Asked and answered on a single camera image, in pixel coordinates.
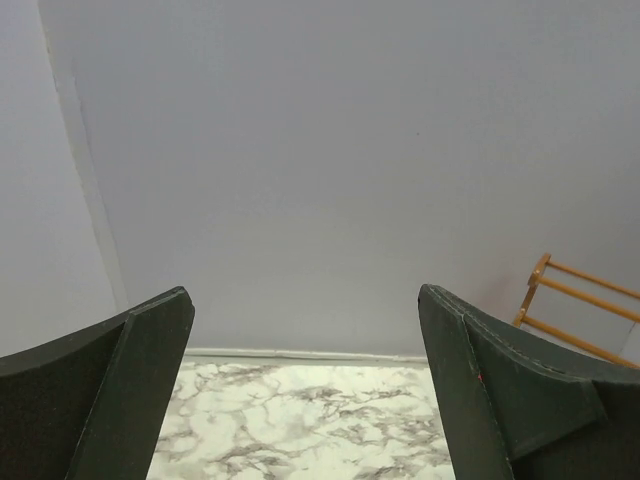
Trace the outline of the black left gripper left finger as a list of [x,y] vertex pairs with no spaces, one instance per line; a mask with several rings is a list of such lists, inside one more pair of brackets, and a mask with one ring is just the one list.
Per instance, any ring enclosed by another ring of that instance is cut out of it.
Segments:
[[2,478],[146,478],[194,317],[174,287],[2,357]]

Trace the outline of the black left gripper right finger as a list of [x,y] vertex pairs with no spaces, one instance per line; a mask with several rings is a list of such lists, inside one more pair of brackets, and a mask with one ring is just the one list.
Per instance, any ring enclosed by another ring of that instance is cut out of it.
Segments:
[[458,479],[636,479],[639,372],[565,349],[446,289],[418,296]]

